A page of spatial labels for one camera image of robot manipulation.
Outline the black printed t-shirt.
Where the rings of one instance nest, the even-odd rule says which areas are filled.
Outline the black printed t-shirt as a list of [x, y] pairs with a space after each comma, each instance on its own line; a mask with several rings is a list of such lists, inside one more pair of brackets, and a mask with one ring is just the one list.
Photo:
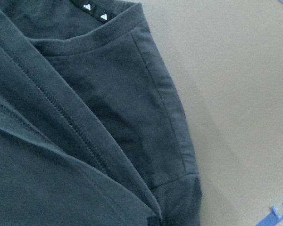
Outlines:
[[201, 198], [140, 3], [0, 0], [0, 226], [198, 226]]

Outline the brown paper table cover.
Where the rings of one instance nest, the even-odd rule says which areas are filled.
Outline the brown paper table cover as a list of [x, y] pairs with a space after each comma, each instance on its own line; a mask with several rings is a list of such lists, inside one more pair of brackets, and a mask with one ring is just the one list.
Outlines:
[[283, 202], [283, 4], [144, 0], [185, 109], [203, 226], [254, 226]]

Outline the blue tape grid lines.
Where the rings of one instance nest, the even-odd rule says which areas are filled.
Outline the blue tape grid lines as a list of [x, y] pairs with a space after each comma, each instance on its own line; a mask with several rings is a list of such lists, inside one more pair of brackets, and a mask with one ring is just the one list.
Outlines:
[[276, 226], [281, 221], [283, 221], [283, 202], [278, 206], [272, 206], [270, 213], [257, 226]]

